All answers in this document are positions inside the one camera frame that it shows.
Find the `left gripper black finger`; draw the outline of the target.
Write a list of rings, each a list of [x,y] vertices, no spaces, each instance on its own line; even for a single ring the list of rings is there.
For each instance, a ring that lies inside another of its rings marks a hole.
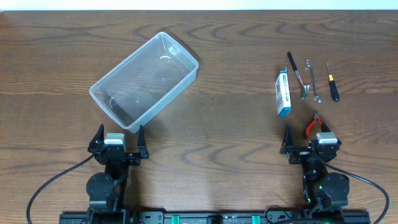
[[[140,127],[139,127],[139,133],[138,133],[138,138],[137,138],[137,148],[138,148],[139,153],[147,153],[147,144],[146,144],[146,140],[144,137],[143,125],[140,125]]]
[[[99,144],[104,143],[104,125],[100,124],[96,134],[93,139],[90,141],[88,147],[97,147]]]

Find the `small black handled claw hammer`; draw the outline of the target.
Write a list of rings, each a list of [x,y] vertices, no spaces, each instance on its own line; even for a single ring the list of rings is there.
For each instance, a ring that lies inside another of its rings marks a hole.
[[[301,87],[300,99],[304,100],[304,99],[306,99],[306,97],[308,95],[308,91],[309,91],[310,87],[309,87],[309,85],[305,85],[304,82],[302,81],[302,78],[301,78],[299,70],[298,70],[298,68],[296,66],[295,60],[294,60],[294,58],[292,56],[292,53],[291,52],[287,52],[287,56],[288,56],[288,59],[289,59],[289,62],[291,64],[291,66],[292,66],[292,69],[295,72],[295,75],[296,75],[297,80],[298,80],[298,82],[300,84],[300,87]]]

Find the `blue white screwdriver set box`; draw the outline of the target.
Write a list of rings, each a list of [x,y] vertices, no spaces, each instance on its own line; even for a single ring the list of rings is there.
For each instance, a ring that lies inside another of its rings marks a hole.
[[[275,81],[275,92],[278,117],[284,118],[292,109],[287,68],[279,72]]]

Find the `clear plastic storage container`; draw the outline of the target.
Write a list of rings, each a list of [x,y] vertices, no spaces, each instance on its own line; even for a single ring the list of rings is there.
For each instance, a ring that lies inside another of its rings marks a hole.
[[[198,61],[159,32],[90,88],[99,107],[120,127],[138,132],[197,76]]]

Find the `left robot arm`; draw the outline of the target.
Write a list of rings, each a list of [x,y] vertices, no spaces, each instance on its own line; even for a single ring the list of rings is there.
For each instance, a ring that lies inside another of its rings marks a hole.
[[[129,167],[139,166],[142,159],[149,157],[143,126],[139,127],[137,149],[137,152],[126,152],[123,133],[105,134],[104,126],[99,127],[89,143],[88,152],[105,166],[105,171],[91,176],[87,182],[86,192],[90,197],[90,209],[115,211],[121,207]]]

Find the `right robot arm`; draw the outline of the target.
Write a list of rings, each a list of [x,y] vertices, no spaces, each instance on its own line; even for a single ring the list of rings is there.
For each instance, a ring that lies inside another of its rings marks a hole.
[[[341,141],[327,128],[307,146],[296,146],[290,127],[285,127],[280,153],[289,156],[289,164],[302,166],[303,195],[313,209],[331,210],[348,204],[349,178],[326,169],[340,146]]]

